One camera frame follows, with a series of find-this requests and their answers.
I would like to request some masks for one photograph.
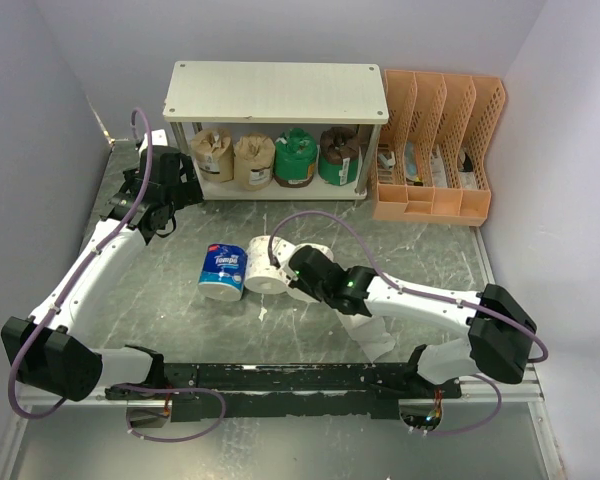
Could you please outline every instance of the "organizer compartment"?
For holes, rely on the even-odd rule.
[[[387,70],[385,80],[390,122],[383,128],[378,148],[395,153],[396,167],[386,171],[376,162],[372,168],[373,217],[482,225],[491,202],[484,159],[505,102],[500,79]],[[404,176],[407,140],[414,145],[422,186],[407,185]],[[447,188],[434,185],[431,174],[431,152],[438,148]],[[471,158],[475,190],[462,186],[458,170],[461,148]]]

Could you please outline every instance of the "shelf leg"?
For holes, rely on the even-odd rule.
[[[187,136],[184,133],[184,127],[180,122],[171,122],[171,130],[173,136],[176,137],[176,144],[182,153],[189,155],[189,144],[187,143]]]
[[[376,152],[378,139],[380,138],[380,130],[382,130],[382,125],[374,125],[373,130],[371,131],[371,138],[369,138],[369,146],[367,147],[367,153],[364,156],[362,168],[360,169],[360,175],[358,176],[358,184],[356,185],[355,192],[358,194],[361,194],[362,192],[364,192],[365,188],[367,188],[367,178],[369,177],[369,170],[371,168],[371,163],[373,162],[373,157]]]

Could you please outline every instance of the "blue packaging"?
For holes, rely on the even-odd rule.
[[[209,245],[198,280],[198,290],[216,300],[240,300],[246,270],[247,253],[242,248],[221,243]]]

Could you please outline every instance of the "white wall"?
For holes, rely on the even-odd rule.
[[[0,0],[0,329],[73,262],[108,145],[29,0]],[[7,356],[0,340],[0,439]]]
[[[600,0],[549,0],[506,78],[484,230],[496,279],[538,323],[571,479],[600,479]]]
[[[545,0],[36,0],[107,129],[152,125],[176,60],[377,63],[504,75]]]

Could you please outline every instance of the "cable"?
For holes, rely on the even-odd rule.
[[[446,295],[422,292],[420,290],[415,290],[415,289],[408,288],[408,287],[401,287],[396,282],[391,280],[387,276],[387,274],[384,273],[384,271],[380,268],[380,265],[378,265],[378,262],[376,262],[375,258],[373,257],[373,253],[371,253],[371,250],[369,249],[367,244],[364,242],[364,240],[360,237],[360,235],[358,235],[358,233],[347,222],[345,222],[344,220],[338,218],[337,216],[335,216],[331,213],[322,212],[320,210],[307,210],[304,212],[294,213],[293,215],[288,216],[287,218],[282,220],[278,225],[276,225],[276,227],[273,229],[273,232],[271,233],[271,236],[269,237],[269,245],[267,246],[267,252],[269,254],[269,261],[271,262],[271,265],[278,267],[278,268],[280,267],[280,262],[278,261],[278,259],[276,258],[276,256],[273,253],[273,239],[275,238],[278,231],[284,225],[286,225],[288,222],[290,222],[291,220],[298,218],[298,217],[304,217],[307,215],[320,215],[323,217],[327,217],[331,220],[338,222],[347,231],[349,231],[349,233],[351,235],[353,235],[353,237],[360,244],[360,246],[362,247],[362,250],[364,250],[365,255],[369,259],[369,263],[371,263],[371,266],[373,267],[375,272],[390,287],[393,287],[396,290],[398,290],[399,292],[407,293],[409,295],[415,295],[418,297],[428,298],[431,300],[438,300],[440,302],[450,303],[450,304],[454,304],[454,305],[461,305],[463,307],[471,308],[473,310],[482,312],[492,318],[500,320],[501,322],[506,323],[510,327],[515,328],[519,332],[521,332],[524,335],[526,335],[527,337],[529,337],[536,345],[538,345],[538,347],[540,347],[542,354],[537,358],[530,358],[529,363],[540,363],[540,362],[544,362],[547,358],[549,358],[549,350],[547,349],[547,346],[544,344],[544,342],[542,340],[540,340],[540,338],[538,338],[538,336],[535,333],[533,333],[531,330],[525,328],[524,326],[520,325],[519,323],[512,320],[511,318],[507,317],[506,315],[502,315],[500,312],[496,312],[495,310],[492,310],[491,308],[479,305],[477,303],[468,302],[467,300],[461,300],[460,303],[458,304],[457,303],[458,299],[452,298],[452,297],[447,297]]]
[[[25,355],[27,354],[33,343],[36,341],[36,339],[42,333],[42,331],[51,323],[56,313],[60,311],[62,304],[67,299],[67,297],[71,293],[71,290],[76,285],[76,283],[78,282],[82,274],[85,272],[87,267],[91,264],[93,259],[96,258],[98,253],[101,252],[102,249],[106,247],[107,244],[111,240],[113,240],[120,233],[120,231],[129,223],[129,221],[135,216],[138,207],[140,206],[140,202],[142,202],[144,194],[147,191],[147,186],[149,185],[149,177],[151,176],[151,165],[153,161],[153,141],[151,138],[151,127],[149,126],[149,120],[147,119],[145,113],[140,108],[134,108],[133,112],[131,112],[131,130],[136,141],[138,141],[138,135],[136,132],[136,115],[140,115],[140,117],[142,118],[144,128],[147,132],[147,164],[144,172],[144,178],[142,179],[142,186],[140,187],[138,196],[131,205],[131,208],[129,209],[127,214],[122,218],[120,223],[116,225],[116,228],[114,228],[111,231],[111,233],[109,233],[109,235],[103,238],[76,267],[75,271],[73,272],[71,277],[69,277],[69,280],[56,297],[55,302],[49,307],[49,311],[47,312],[47,314],[42,318],[40,323],[36,326],[31,335],[29,335],[29,338],[27,338],[27,340],[24,342],[24,344],[16,354],[16,358],[13,360],[13,363],[11,364],[11,370],[9,371],[7,396],[9,398],[9,404],[11,405],[13,411],[22,418],[26,418],[28,420],[44,418],[55,412],[65,402],[66,398],[61,398],[53,407],[42,413],[30,413],[24,410],[18,403],[18,398],[16,396],[16,380],[18,377],[18,370],[20,369],[20,365],[22,364]]]
[[[442,431],[442,432],[439,432],[437,430],[434,430],[432,432],[427,432],[426,435],[428,437],[429,436],[448,437],[451,435],[460,435],[463,433],[467,433],[467,432],[470,432],[472,430],[475,430],[477,428],[480,428],[480,427],[486,425],[491,420],[493,420],[495,418],[495,416],[498,415],[498,413],[500,413],[500,409],[502,408],[502,392],[500,392],[500,389],[498,388],[496,383],[493,380],[491,380],[490,378],[483,377],[482,375],[471,375],[471,376],[475,377],[479,380],[482,380],[485,383],[488,383],[491,386],[491,388],[493,388],[493,390],[496,392],[498,401],[496,403],[496,407],[493,409],[493,412],[491,412],[488,416],[486,416],[482,420],[480,420],[472,425],[468,425],[466,427],[456,428],[455,430],[446,430],[446,431]]]
[[[166,394],[171,394],[171,393],[204,393],[205,395],[212,395],[214,397],[216,397],[218,399],[218,401],[220,402],[220,415],[218,416],[218,418],[216,419],[215,422],[213,422],[213,424],[204,429],[203,431],[193,434],[193,435],[189,435],[188,437],[180,437],[180,438],[161,438],[161,437],[153,437],[151,435],[142,435],[141,433],[138,433],[136,430],[134,430],[134,428],[131,426],[131,412],[127,411],[127,433],[130,433],[131,435],[133,435],[136,438],[139,438],[141,440],[149,440],[151,442],[158,442],[158,443],[181,443],[181,442],[187,442],[189,440],[194,440],[196,438],[200,438],[203,435],[206,435],[207,433],[211,432],[212,430],[216,429],[218,427],[218,425],[220,425],[220,422],[222,422],[222,420],[224,419],[226,413],[227,413],[227,402],[225,401],[224,397],[222,395],[220,395],[220,393],[216,392],[215,390],[210,390],[208,388],[201,388],[201,387],[189,387],[189,388],[145,388],[145,387],[138,387],[136,385],[130,385],[127,383],[121,383],[118,385],[114,385],[115,387],[119,387],[119,388],[124,388],[126,390],[131,390],[134,392],[140,392],[140,393],[166,393]],[[161,417],[164,418],[164,415],[161,415],[159,413],[154,413],[154,412],[150,412],[150,411],[146,411],[143,410],[146,413],[150,413],[151,415],[155,415],[156,417]]]

